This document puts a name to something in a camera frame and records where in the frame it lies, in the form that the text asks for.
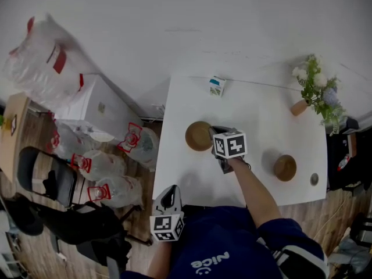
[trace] person's arm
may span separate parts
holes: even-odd
[[[169,275],[171,242],[160,242],[147,271],[147,276],[165,279]]]
[[[238,159],[228,159],[242,189],[246,206],[259,228],[265,222],[281,218],[279,208],[266,187],[257,179],[249,167]]]

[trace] white table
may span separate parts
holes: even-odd
[[[185,141],[195,121],[235,127],[246,132],[245,160],[271,192],[278,205],[310,202],[326,197],[327,145],[321,117],[311,109],[294,117],[289,108],[301,99],[299,91],[269,85],[229,81],[221,98],[209,95],[207,78],[172,78],[160,140],[153,199],[177,184],[188,205],[245,206],[234,173],[224,175],[211,149],[196,152]],[[273,164],[282,154],[297,163],[295,177],[281,182]],[[310,177],[319,176],[312,186]]]

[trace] white wall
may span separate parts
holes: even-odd
[[[175,75],[296,88],[290,64],[309,53],[341,79],[350,115],[372,109],[372,0],[0,0],[0,66],[45,12],[142,115]],[[12,92],[0,74],[0,100]]]

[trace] white flowers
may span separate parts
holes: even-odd
[[[299,80],[307,80],[307,72],[305,69],[300,69],[296,67],[293,69],[292,75]]]
[[[327,78],[323,73],[317,73],[314,76],[314,85],[317,87],[325,87],[327,85]]]

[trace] wooden floor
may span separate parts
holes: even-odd
[[[152,124],[155,132],[160,134],[161,124]],[[22,136],[22,148],[25,146],[36,146],[44,149],[52,135],[53,124],[49,117],[37,118],[28,114],[26,126]],[[121,152],[113,147],[106,146],[105,150],[114,152],[122,156]],[[125,222],[124,227],[131,234],[142,239],[149,237],[148,216],[152,206],[152,189],[154,173],[150,173],[137,165],[135,162],[126,159],[130,176],[140,179],[144,188],[144,211],[134,212],[130,219]],[[15,192],[20,192],[35,202],[45,204],[55,209],[64,210],[57,202],[37,195],[31,195],[22,189],[18,183],[10,183],[3,173],[0,173],[0,186],[3,196],[12,196]],[[343,191],[329,192],[325,200],[304,203],[291,206],[280,207],[284,217],[295,219],[303,228],[303,231],[318,241],[326,254],[330,254],[338,245],[346,228],[350,226],[353,218],[359,212],[368,212],[371,200],[371,190],[362,193],[356,198],[352,198],[350,193]],[[106,267],[90,261],[76,251],[76,247],[60,243],[62,253],[67,257],[67,262],[63,262],[52,249],[47,228],[37,237],[30,237],[20,234],[22,252],[16,256],[30,272],[33,278],[108,278]],[[156,249],[143,246],[136,242],[131,242],[133,248],[130,252],[130,260],[127,265],[128,270],[146,273],[149,262]]]

